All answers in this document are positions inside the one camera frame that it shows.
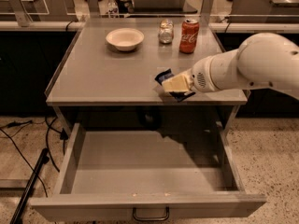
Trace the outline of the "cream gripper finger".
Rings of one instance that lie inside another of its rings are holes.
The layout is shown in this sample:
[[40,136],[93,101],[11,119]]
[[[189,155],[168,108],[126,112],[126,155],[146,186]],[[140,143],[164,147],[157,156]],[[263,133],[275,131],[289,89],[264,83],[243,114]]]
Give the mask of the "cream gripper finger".
[[192,70],[188,69],[175,75],[175,80],[183,80],[184,82],[193,82]]
[[162,82],[162,87],[165,92],[185,93],[192,87],[192,80],[185,75],[177,75],[170,77]]

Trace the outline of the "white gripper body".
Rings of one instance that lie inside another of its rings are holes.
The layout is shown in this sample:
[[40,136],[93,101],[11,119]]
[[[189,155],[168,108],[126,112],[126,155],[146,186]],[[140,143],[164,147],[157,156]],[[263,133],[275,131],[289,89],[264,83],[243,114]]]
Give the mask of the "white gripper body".
[[208,56],[192,67],[193,86],[200,92],[237,89],[236,54]]

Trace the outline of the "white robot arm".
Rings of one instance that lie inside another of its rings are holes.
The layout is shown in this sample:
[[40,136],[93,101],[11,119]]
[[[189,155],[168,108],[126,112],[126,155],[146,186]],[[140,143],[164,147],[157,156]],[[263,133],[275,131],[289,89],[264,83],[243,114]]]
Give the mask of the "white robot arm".
[[271,33],[247,38],[238,49],[208,56],[162,82],[166,92],[271,89],[299,99],[299,48]]

